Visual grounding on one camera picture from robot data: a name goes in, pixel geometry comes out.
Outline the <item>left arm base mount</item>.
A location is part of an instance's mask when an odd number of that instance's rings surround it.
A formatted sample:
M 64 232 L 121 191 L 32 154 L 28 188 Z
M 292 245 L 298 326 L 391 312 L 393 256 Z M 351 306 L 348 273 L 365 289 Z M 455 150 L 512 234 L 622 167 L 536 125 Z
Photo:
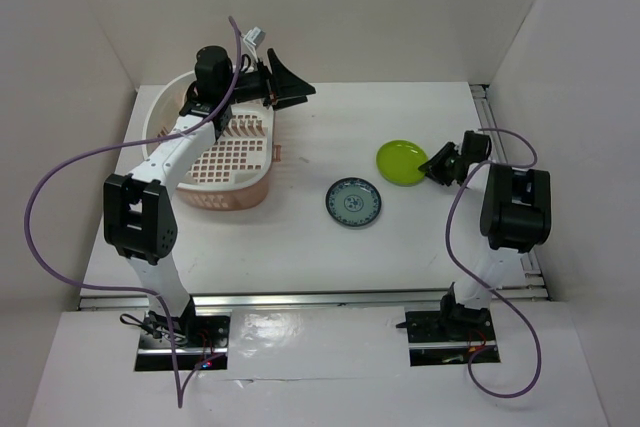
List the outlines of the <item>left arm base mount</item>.
M 134 370 L 136 372 L 171 371 L 169 333 L 154 328 L 148 316 L 140 320 L 130 314 L 119 317 L 123 325 L 140 331 Z M 176 335 L 177 365 L 191 371 L 198 363 L 201 370 L 222 371 L 228 366 L 229 315 L 202 316 L 195 319 L 195 331 Z

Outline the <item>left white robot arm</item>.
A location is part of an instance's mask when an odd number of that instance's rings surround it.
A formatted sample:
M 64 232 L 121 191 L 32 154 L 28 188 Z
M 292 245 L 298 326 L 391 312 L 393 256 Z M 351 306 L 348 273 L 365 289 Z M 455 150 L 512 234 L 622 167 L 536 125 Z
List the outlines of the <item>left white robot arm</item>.
M 192 165 L 226 132 L 235 104 L 258 101 L 270 111 L 306 102 L 315 88 L 289 70 L 273 49 L 245 72 L 220 46 L 196 55 L 177 119 L 151 155 L 125 175 L 104 182 L 104 237 L 134 269 L 149 300 L 154 328 L 176 346 L 196 337 L 192 296 L 184 288 L 172 250 L 178 226 L 172 197 Z

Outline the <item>green plate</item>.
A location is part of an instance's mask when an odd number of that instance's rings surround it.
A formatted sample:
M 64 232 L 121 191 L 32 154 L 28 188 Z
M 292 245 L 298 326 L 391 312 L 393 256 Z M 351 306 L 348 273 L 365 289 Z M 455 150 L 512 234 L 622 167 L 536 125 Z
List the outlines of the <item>green plate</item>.
M 429 160 L 426 152 L 408 140 L 392 140 L 376 153 L 376 166 L 381 176 L 395 185 L 413 186 L 423 181 L 420 167 Z

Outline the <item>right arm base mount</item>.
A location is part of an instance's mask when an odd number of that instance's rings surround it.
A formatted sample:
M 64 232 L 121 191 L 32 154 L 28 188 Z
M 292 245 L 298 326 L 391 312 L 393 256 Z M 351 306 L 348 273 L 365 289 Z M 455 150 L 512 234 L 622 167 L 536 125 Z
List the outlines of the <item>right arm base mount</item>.
M 444 327 L 436 311 L 406 311 L 396 328 L 406 334 L 412 367 L 500 363 L 491 317 L 479 325 Z

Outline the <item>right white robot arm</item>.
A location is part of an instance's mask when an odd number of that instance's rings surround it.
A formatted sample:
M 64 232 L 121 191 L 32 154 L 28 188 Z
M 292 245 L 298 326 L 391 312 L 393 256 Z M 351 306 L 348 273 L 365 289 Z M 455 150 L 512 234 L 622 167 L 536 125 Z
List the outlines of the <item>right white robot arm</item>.
M 483 326 L 489 318 L 493 295 L 516 264 L 533 247 L 544 244 L 551 232 L 550 174 L 532 163 L 510 166 L 490 160 L 492 141 L 485 129 L 464 133 L 457 146 L 448 142 L 419 167 L 439 185 L 456 183 L 465 190 L 471 177 L 488 166 L 479 218 L 479 230 L 488 247 L 473 267 L 464 266 L 453 254 L 451 227 L 462 194 L 457 193 L 445 223 L 445 247 L 465 276 L 451 284 L 440 300 L 439 312 L 430 321 L 409 321 L 425 338 L 459 340 L 467 331 Z

